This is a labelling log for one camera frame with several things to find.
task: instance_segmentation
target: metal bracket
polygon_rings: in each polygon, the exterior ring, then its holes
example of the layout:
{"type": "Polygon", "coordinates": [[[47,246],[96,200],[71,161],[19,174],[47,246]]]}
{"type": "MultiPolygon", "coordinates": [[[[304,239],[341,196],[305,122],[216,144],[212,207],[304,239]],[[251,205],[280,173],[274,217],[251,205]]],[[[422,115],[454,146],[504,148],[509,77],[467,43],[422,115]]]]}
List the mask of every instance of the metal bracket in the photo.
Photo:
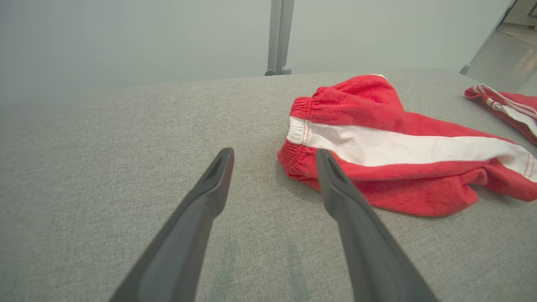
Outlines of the metal bracket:
{"type": "Polygon", "coordinates": [[[295,0],[272,0],[268,40],[268,68],[265,75],[291,74],[291,67],[286,64],[294,6],[295,0]]]}

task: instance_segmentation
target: red fabric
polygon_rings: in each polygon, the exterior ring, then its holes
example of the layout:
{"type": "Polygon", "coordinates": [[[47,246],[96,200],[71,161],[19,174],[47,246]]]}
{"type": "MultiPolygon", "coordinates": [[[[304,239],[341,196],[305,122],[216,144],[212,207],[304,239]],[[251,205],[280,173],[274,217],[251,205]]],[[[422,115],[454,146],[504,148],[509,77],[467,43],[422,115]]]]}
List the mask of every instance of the red fabric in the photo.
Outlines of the red fabric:
{"type": "MultiPolygon", "coordinates": [[[[507,92],[496,92],[496,91],[494,91],[494,90],[492,90],[489,87],[486,87],[484,85],[478,85],[478,86],[475,86],[475,87],[470,87],[465,91],[465,97],[466,98],[468,98],[468,99],[480,99],[482,101],[482,103],[484,104],[484,106],[492,114],[494,114],[496,117],[500,118],[504,122],[506,122],[509,125],[511,125],[513,128],[515,128],[520,133],[522,133],[525,137],[527,137],[532,143],[537,145],[537,137],[535,137],[535,135],[529,130],[529,128],[528,128],[528,126],[526,124],[521,123],[521,122],[519,122],[517,120],[514,120],[511,117],[509,117],[508,115],[504,114],[503,112],[494,110],[491,107],[491,105],[494,102],[498,102],[498,103],[502,104],[503,106],[509,106],[509,104],[505,100],[503,100],[500,97],[500,95],[504,96],[505,98],[509,99],[510,101],[514,102],[515,104],[526,105],[526,106],[529,106],[529,107],[533,108],[534,110],[537,110],[537,97],[534,97],[534,96],[525,96],[525,95],[520,95],[520,94],[510,94],[510,93],[507,93],[507,92]],[[487,104],[487,100],[489,98],[492,99],[491,105],[487,104]]],[[[515,110],[520,109],[516,105],[513,106],[513,104],[511,104],[511,107],[514,107],[515,110]]],[[[524,108],[522,108],[522,110],[519,111],[519,112],[525,113],[525,112],[527,112],[527,110],[524,110],[524,108]]]]}
{"type": "MultiPolygon", "coordinates": [[[[359,76],[332,87],[320,87],[312,97],[297,98],[290,115],[327,125],[356,125],[410,135],[484,136],[511,142],[457,124],[405,112],[395,89],[383,77],[376,75],[359,76]]],[[[319,190],[315,165],[317,149],[304,145],[286,140],[278,151],[278,160],[288,176],[319,190]]],[[[396,212],[422,216],[457,213],[477,202],[477,194],[468,184],[483,185],[491,191],[527,202],[537,199],[536,183],[495,159],[365,167],[345,162],[334,152],[332,154],[373,206],[396,212]]],[[[533,157],[528,158],[527,165],[533,163],[533,157]]]]}

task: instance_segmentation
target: red garment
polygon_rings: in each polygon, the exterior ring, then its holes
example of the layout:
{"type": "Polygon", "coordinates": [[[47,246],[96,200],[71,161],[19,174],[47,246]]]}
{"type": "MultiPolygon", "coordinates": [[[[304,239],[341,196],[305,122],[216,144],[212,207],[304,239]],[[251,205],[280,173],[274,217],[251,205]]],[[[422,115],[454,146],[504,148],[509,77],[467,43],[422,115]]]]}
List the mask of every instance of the red garment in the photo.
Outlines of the red garment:
{"type": "Polygon", "coordinates": [[[497,92],[485,84],[468,88],[465,97],[480,98],[492,114],[503,119],[537,145],[537,97],[497,92]]]}
{"type": "Polygon", "coordinates": [[[499,136],[406,112],[380,75],[320,87],[295,100],[278,160],[287,175],[319,190],[315,153],[328,149],[376,207],[423,216],[475,203],[468,184],[524,201],[537,198],[537,164],[499,136]]]}

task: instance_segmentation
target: gray floor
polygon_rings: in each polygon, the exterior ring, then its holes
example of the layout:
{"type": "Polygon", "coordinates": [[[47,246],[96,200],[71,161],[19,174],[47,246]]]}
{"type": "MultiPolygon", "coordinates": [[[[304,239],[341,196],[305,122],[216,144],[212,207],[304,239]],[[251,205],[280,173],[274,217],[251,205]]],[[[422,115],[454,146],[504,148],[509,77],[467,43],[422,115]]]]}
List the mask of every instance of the gray floor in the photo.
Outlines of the gray floor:
{"type": "Polygon", "coordinates": [[[497,91],[537,96],[537,46],[497,31],[466,75],[497,91]]]}

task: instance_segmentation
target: gray fabric table surface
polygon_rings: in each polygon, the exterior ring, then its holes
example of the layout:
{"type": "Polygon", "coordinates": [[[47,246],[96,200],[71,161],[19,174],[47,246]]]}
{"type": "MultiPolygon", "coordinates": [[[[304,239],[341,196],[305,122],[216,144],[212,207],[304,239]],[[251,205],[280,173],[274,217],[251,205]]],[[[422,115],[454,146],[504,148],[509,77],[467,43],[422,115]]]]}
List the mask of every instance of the gray fabric table surface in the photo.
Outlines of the gray fabric table surface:
{"type": "MultiPolygon", "coordinates": [[[[384,74],[407,111],[509,138],[465,100],[477,82],[440,69],[356,70],[122,89],[0,106],[0,297],[107,300],[223,147],[235,149],[198,301],[350,301],[337,224],[321,196],[288,178],[276,152],[293,100],[384,74]]],[[[534,301],[537,204],[476,187],[446,218],[376,209],[443,301],[534,301]]]]}

